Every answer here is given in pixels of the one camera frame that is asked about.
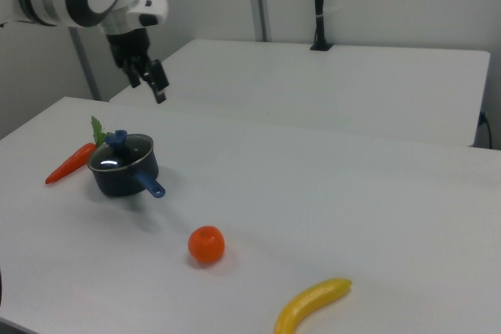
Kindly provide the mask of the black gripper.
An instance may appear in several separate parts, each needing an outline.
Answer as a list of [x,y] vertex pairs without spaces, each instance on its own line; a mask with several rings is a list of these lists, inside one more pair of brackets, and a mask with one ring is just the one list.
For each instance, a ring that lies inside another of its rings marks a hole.
[[141,84],[140,71],[145,71],[142,79],[149,85],[158,104],[166,100],[165,89],[169,86],[161,61],[150,62],[148,49],[150,39],[146,28],[134,29],[124,34],[106,36],[116,65],[124,69],[132,88]]

